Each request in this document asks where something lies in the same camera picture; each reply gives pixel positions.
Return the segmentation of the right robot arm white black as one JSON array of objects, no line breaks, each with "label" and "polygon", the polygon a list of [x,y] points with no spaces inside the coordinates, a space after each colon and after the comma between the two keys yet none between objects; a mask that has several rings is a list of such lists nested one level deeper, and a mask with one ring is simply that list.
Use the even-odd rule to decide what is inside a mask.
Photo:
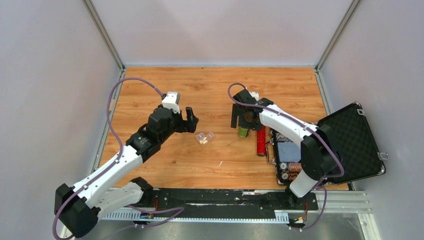
[{"label": "right robot arm white black", "polygon": [[286,204],[290,208],[301,207],[306,201],[305,195],[317,187],[335,167],[339,168],[336,178],[344,175],[341,148],[330,126],[317,126],[302,121],[267,98],[255,99],[246,88],[229,97],[247,122],[269,127],[300,148],[301,171],[289,184],[289,192],[285,195]]}]

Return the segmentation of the green pill bottle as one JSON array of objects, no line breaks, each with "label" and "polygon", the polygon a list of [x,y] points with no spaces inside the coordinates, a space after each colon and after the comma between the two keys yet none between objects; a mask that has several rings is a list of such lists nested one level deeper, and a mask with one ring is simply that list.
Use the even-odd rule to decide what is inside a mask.
[{"label": "green pill bottle", "polygon": [[246,138],[248,136],[249,133],[249,129],[248,128],[243,128],[243,127],[239,127],[238,131],[237,131],[237,135],[239,138]]}]

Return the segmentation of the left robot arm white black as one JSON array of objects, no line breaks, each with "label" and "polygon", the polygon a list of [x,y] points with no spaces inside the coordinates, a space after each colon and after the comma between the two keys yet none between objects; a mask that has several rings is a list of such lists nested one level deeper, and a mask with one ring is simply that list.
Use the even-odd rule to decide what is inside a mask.
[{"label": "left robot arm white black", "polygon": [[68,186],[63,183],[55,191],[52,231],[56,239],[57,224],[61,222],[73,237],[87,235],[106,215],[127,205],[142,207],[153,201],[152,186],[142,177],[131,180],[115,190],[110,188],[128,172],[145,163],[156,154],[162,144],[174,133],[194,133],[199,119],[191,107],[182,113],[159,105],[125,142],[119,141],[119,151],[98,170],[79,182]]}]

